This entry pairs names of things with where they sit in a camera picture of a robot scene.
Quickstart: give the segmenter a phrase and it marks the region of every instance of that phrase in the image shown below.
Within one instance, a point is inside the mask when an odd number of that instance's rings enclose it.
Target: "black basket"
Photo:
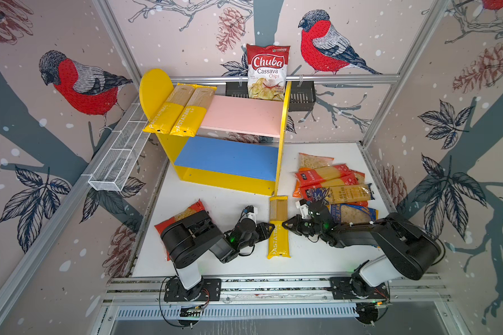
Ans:
[[[288,111],[312,111],[315,106],[316,92],[313,81],[293,82],[291,87],[291,100],[288,104]],[[227,82],[225,85],[225,95],[228,97],[248,97],[248,82]]]

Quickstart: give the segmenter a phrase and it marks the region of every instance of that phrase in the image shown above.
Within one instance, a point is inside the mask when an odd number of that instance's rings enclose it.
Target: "blue shelf board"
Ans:
[[[276,181],[278,148],[195,136],[185,144],[175,165],[235,176]]]

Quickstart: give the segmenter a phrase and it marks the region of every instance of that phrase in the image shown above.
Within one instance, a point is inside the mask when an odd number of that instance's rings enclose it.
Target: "gray floor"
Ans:
[[[364,326],[355,318],[255,319],[201,321],[192,330],[167,325],[164,320],[117,321],[112,335],[324,335],[324,334],[447,334],[433,302],[396,302],[376,327]]]

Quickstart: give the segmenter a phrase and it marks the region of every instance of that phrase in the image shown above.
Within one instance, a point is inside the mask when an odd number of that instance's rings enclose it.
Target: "white wire basket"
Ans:
[[[88,183],[97,191],[121,191],[141,154],[150,133],[143,129],[148,119],[138,104],[103,157]]]

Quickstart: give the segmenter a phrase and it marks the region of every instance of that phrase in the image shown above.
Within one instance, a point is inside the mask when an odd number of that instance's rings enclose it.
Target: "bird illustration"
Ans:
[[[456,7],[458,8],[460,6],[463,6],[465,4],[470,3],[472,1],[475,1],[475,0],[466,0],[464,2],[457,4]],[[481,11],[478,12],[478,14],[476,14],[476,16],[474,17],[475,20],[477,20],[479,15],[481,15],[483,10],[485,10],[485,9],[494,11],[496,18],[492,22],[495,22],[498,20],[503,20],[503,18],[500,18],[497,16],[497,11],[500,10],[501,8],[503,8],[503,0],[478,0],[478,2],[482,3],[482,5],[481,5],[482,7],[480,8]]]
[[[106,113],[117,103],[117,96],[132,80],[112,75],[98,66],[80,64],[67,58],[63,53],[51,50],[39,60],[39,70],[45,85],[50,83],[77,111],[87,115],[103,115],[105,129]]]
[[[360,68],[374,75],[371,69],[350,46],[349,40],[335,30],[324,10],[307,12],[298,24],[302,28],[301,51],[303,60],[315,70],[337,73],[340,69]]]

